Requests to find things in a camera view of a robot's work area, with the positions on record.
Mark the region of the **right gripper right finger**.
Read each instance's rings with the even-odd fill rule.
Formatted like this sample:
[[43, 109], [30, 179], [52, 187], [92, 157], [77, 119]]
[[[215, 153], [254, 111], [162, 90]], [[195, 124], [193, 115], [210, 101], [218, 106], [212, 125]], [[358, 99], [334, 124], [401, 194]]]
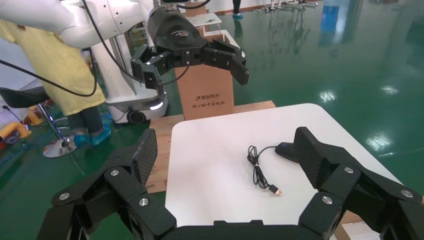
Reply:
[[424, 238], [423, 197], [415, 190], [364, 167], [343, 147], [320, 142], [305, 126], [298, 127], [293, 153], [312, 187], [318, 190], [313, 207], [329, 197], [332, 221], [304, 223], [328, 238], [346, 211], [358, 215], [382, 240]]

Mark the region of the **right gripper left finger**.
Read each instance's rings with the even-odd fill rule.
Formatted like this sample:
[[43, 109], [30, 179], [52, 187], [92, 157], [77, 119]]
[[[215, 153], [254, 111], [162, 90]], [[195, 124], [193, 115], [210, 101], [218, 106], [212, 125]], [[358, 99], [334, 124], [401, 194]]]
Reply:
[[162, 239], [176, 218], [146, 188], [157, 156], [156, 132], [148, 128], [135, 145], [114, 150], [95, 173], [56, 193], [37, 238], [87, 240], [118, 214], [137, 240]]

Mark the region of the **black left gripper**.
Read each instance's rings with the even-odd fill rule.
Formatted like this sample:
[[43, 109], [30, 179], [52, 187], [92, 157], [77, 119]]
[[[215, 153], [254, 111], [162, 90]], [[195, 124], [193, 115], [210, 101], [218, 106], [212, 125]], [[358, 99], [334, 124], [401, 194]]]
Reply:
[[152, 10], [147, 30], [156, 51], [147, 44], [140, 46], [130, 60], [132, 75], [147, 89], [155, 90], [159, 97], [165, 95], [161, 76], [172, 67], [204, 63], [229, 71], [241, 86], [248, 84], [249, 69], [242, 50], [220, 39], [209, 42], [179, 11], [164, 7]]

